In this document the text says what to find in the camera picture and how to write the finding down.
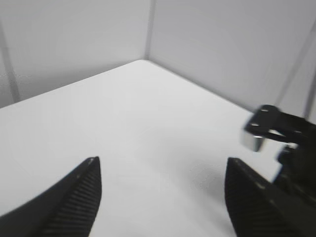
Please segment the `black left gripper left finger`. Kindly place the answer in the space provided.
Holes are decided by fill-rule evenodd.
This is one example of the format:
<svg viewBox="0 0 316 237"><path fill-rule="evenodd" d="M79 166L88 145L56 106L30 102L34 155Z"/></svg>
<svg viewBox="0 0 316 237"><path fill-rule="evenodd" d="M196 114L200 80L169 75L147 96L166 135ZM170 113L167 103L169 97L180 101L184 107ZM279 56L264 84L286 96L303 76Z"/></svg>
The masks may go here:
<svg viewBox="0 0 316 237"><path fill-rule="evenodd" d="M2 237L87 237L102 197L99 157L87 158L64 178L0 217Z"/></svg>

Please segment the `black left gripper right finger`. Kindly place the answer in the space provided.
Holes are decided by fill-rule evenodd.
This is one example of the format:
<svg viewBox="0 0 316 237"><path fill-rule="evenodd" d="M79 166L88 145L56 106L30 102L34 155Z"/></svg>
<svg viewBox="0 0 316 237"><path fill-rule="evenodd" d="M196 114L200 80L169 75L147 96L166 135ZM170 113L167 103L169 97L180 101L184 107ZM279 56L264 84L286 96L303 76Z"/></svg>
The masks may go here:
<svg viewBox="0 0 316 237"><path fill-rule="evenodd" d="M228 158L225 204L238 237L314 237L316 210L273 185L239 158Z"/></svg>

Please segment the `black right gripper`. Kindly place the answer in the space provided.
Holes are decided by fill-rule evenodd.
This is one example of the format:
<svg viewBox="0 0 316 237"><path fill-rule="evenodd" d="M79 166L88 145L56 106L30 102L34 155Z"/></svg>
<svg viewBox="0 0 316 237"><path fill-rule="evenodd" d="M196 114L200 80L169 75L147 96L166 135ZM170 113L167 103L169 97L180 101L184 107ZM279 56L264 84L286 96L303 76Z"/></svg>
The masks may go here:
<svg viewBox="0 0 316 237"><path fill-rule="evenodd" d="M281 168L273 184L308 205L316 203L316 125L303 118L279 118L277 130L291 138L277 157Z"/></svg>

